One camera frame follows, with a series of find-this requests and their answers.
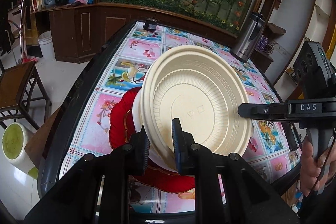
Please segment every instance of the table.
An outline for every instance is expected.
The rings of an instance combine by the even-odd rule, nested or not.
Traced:
[[[279,96],[263,73],[249,60],[236,60],[229,48],[195,34],[158,26],[154,33],[142,29],[143,22],[123,27],[103,47],[79,76],[63,103],[60,118],[49,135],[39,171],[38,189],[44,195],[86,153],[96,156],[112,151],[109,144],[109,114],[130,88],[141,86],[123,81],[128,68],[149,67],[162,53],[179,45],[207,48],[225,59],[244,84],[251,103],[279,102]],[[147,70],[139,69],[141,78]],[[254,133],[243,158],[279,194],[283,194],[299,174],[301,150],[290,152],[280,123],[253,121]],[[188,195],[166,193],[132,181],[131,206],[137,213],[186,213],[194,210]]]

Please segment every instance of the purple bottle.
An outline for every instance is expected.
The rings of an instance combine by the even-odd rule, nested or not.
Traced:
[[[258,43],[257,45],[255,46],[256,49],[259,49],[260,48],[260,45],[262,44],[263,40],[265,39],[264,35],[262,35],[259,40],[258,40]]]
[[[262,42],[261,45],[259,47],[259,50],[262,52],[264,50],[264,48],[266,47],[266,45],[268,44],[268,38],[266,37]]]

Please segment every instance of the white bucket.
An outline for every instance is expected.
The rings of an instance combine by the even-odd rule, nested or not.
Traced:
[[[2,137],[2,151],[12,165],[37,179],[38,170],[25,151],[32,136],[33,133],[22,124],[11,123]]]
[[[55,60],[55,52],[51,31],[44,32],[38,38],[42,55],[45,59]]]

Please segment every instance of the black cable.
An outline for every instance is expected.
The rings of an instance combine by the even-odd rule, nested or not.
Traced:
[[[311,194],[314,192],[313,189],[315,188],[317,182],[319,182],[320,179],[323,177],[322,170],[324,170],[324,167],[326,166],[326,163],[327,163],[327,161],[328,161],[328,158],[329,158],[329,155],[330,155],[330,153],[331,153],[331,150],[332,150],[332,148],[333,148],[333,146],[334,146],[334,144],[335,144],[335,139],[336,139],[336,138],[335,138],[335,129],[334,129],[334,139],[333,139],[333,142],[332,142],[332,144],[331,144],[331,146],[330,146],[330,149],[329,149],[329,152],[328,152],[328,154],[327,154],[327,157],[325,158],[324,164],[323,164],[323,166],[322,166],[322,168],[321,168],[321,173],[319,174],[319,176],[318,176],[318,178],[317,178],[317,180],[316,180],[314,186],[313,186],[312,189],[310,190],[310,192],[309,192],[307,198],[309,198],[309,197],[311,196]]]

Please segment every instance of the screw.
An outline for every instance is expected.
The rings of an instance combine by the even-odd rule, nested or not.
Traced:
[[[126,143],[126,144],[123,145],[123,150],[124,150],[124,151],[129,151],[129,150],[132,149],[132,147],[133,147],[133,146],[132,146],[131,144]]]
[[[200,147],[200,145],[199,145],[198,143],[193,143],[193,144],[190,146],[190,148],[191,148],[192,150],[194,150],[194,151],[197,151],[197,150],[199,150],[201,147]]]
[[[89,154],[85,154],[84,155],[84,160],[85,161],[90,161],[90,160],[93,160],[94,159],[94,154],[91,154],[91,153],[89,153]]]
[[[233,160],[239,160],[240,155],[237,154],[237,153],[231,153],[230,154],[230,158],[233,159]]]

